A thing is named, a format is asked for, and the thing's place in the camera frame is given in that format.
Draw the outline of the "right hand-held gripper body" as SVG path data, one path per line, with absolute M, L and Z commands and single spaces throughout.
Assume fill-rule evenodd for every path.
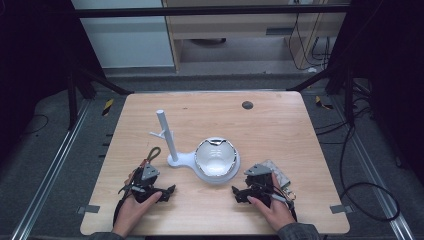
M 266 206 L 270 206 L 270 196 L 274 193 L 271 169 L 261 164 L 255 164 L 245 171 L 245 175 L 245 183 L 248 186 L 246 195 L 255 197 Z

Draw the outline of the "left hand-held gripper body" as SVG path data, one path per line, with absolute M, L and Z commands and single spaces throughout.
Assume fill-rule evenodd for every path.
M 136 169 L 131 180 L 130 190 L 138 203 L 144 202 L 159 191 L 154 187 L 159 174 L 160 172 L 149 163 Z

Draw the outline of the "keychain with green loop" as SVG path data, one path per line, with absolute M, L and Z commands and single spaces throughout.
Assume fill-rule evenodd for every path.
M 147 157 L 141 162 L 140 167 L 144 168 L 147 164 L 150 164 L 156 157 L 161 153 L 161 148 L 158 146 L 153 147 Z

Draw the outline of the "white key stand with bowl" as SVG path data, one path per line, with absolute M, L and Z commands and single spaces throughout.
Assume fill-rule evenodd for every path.
M 156 115 L 161 127 L 159 133 L 151 135 L 164 139 L 168 146 L 167 163 L 170 167 L 190 168 L 202 181 L 209 184 L 224 184 L 231 180 L 241 166 L 240 155 L 233 144 L 225 138 L 210 137 L 201 141 L 197 148 L 188 153 L 179 152 L 174 143 L 174 134 L 168 125 L 165 111 Z

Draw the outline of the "person's left hand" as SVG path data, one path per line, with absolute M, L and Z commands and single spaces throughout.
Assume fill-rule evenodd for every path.
M 161 196 L 161 192 L 156 192 L 142 203 L 133 195 L 128 196 L 119 210 L 112 232 L 126 238 Z

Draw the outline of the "person's right hand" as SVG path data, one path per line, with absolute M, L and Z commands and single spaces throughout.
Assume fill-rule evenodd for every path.
M 295 219 L 284 202 L 272 199 L 270 206 L 267 207 L 255 197 L 248 196 L 247 199 L 264 216 L 274 231 L 278 231 L 288 224 L 295 223 Z

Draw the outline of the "yellow black striped tape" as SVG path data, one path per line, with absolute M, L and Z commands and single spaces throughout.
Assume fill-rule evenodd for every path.
M 316 96 L 315 97 L 315 104 L 318 107 L 327 109 L 327 110 L 332 110 L 333 109 L 333 104 L 331 102 L 331 99 L 328 96 Z
M 104 108 L 102 110 L 102 116 L 107 116 L 108 115 L 108 113 L 109 113 L 109 111 L 110 111 L 113 103 L 114 103 L 114 99 L 113 98 L 112 99 L 108 99 L 106 101 L 105 106 L 104 106 Z

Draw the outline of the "white cabinet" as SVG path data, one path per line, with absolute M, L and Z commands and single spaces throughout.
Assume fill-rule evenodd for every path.
M 161 0 L 71 0 L 76 10 L 161 8 Z M 164 17 L 82 18 L 104 69 L 173 67 Z

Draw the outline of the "light wooden desk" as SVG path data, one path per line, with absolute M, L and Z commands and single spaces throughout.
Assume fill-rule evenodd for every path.
M 350 0 L 161 0 L 165 7 L 348 4 Z M 283 37 L 295 66 L 312 63 L 316 39 L 336 37 L 346 14 L 295 13 L 168 16 L 172 42 L 230 37 Z

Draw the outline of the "grey table bracket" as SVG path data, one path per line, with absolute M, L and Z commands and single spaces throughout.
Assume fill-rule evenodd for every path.
M 85 205 L 85 206 L 80 206 L 77 209 L 77 213 L 84 215 L 85 213 L 98 213 L 100 210 L 100 207 L 97 205 Z
M 338 213 L 352 213 L 354 209 L 350 205 L 333 205 L 330 207 L 330 210 L 333 214 Z

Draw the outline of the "aluminium floor rail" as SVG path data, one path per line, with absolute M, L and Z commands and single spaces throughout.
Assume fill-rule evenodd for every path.
M 374 195 L 379 202 L 379 206 L 384 213 L 384 216 L 373 216 L 367 212 L 364 212 L 364 214 L 367 215 L 370 219 L 374 219 L 375 221 L 389 223 L 398 240 L 416 240 L 415 236 L 410 230 L 409 225 L 402 215 L 399 202 L 388 190 L 385 182 L 377 172 L 368 152 L 363 145 L 363 142 L 361 141 L 359 135 L 355 132 L 354 125 L 350 126 L 345 119 L 342 101 L 336 97 L 332 97 L 332 102 L 340 118 L 347 123 L 347 136 L 344 144 L 352 141 L 354 151 L 358 156 L 358 161 L 361 164 L 365 175 L 367 176 L 367 180 L 365 182 L 352 183 L 346 187 L 343 179 L 343 155 L 341 155 L 339 164 L 340 180 L 343 187 L 343 194 L 341 198 L 344 196 L 349 197 L 349 191 L 355 187 L 368 186 L 369 188 L 372 188 Z
M 33 229 L 33 226 L 37 221 L 39 214 L 51 192 L 51 189 L 54 186 L 57 177 L 59 176 L 62 166 L 65 163 L 68 154 L 80 132 L 91 103 L 91 100 L 82 101 L 74 126 L 67 131 L 46 174 L 44 175 L 43 180 L 41 181 L 34 197 L 32 198 L 32 201 L 25 211 L 25 214 L 14 229 L 10 240 L 27 240 L 29 237 L 31 230 Z

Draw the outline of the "black frame leg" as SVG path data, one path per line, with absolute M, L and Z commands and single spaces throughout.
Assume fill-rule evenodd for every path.
M 121 88 L 108 81 L 105 77 L 101 77 L 78 65 L 72 65 L 67 70 L 69 130 L 76 125 L 78 120 L 76 91 L 79 90 L 84 99 L 93 99 L 96 96 L 96 91 L 91 85 L 92 81 L 101 84 L 119 95 L 133 94 L 133 91 Z
M 306 81 L 288 88 L 288 91 L 301 92 L 308 86 L 313 85 L 321 79 L 328 78 L 329 82 L 325 91 L 332 95 L 344 88 L 344 115 L 350 126 L 354 125 L 353 113 L 353 66 L 351 64 L 334 64 L 327 69 L 308 78 Z

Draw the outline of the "black frame crossbar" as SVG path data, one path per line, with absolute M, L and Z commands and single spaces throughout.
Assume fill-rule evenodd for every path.
M 295 14 L 295 13 L 341 13 L 350 10 L 349 4 L 319 5 L 256 5 L 256 6 L 203 6 L 130 9 L 82 9 L 70 12 L 79 18 L 102 17 L 156 17 L 156 16 L 202 16 L 245 14 Z

